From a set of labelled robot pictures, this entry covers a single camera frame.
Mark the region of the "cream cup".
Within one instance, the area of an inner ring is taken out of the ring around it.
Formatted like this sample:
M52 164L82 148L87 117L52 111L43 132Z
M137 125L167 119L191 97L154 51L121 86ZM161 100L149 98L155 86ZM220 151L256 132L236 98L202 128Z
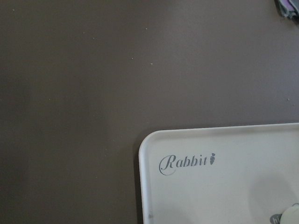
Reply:
M299 204L296 203L286 209L281 218L280 224L299 224Z

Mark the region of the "cream rabbit tray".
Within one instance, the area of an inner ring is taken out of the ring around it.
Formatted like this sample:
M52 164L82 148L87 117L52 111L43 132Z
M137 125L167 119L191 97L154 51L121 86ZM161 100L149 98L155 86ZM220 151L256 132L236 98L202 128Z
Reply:
M278 224L299 205L299 125L156 131L139 170L146 224Z

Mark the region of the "grey folded cloth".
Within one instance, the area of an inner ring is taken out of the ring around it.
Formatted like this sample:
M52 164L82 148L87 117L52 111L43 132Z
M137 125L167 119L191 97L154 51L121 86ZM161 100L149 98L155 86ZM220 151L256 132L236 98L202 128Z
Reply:
M274 0L280 16L291 20L299 19L299 0Z

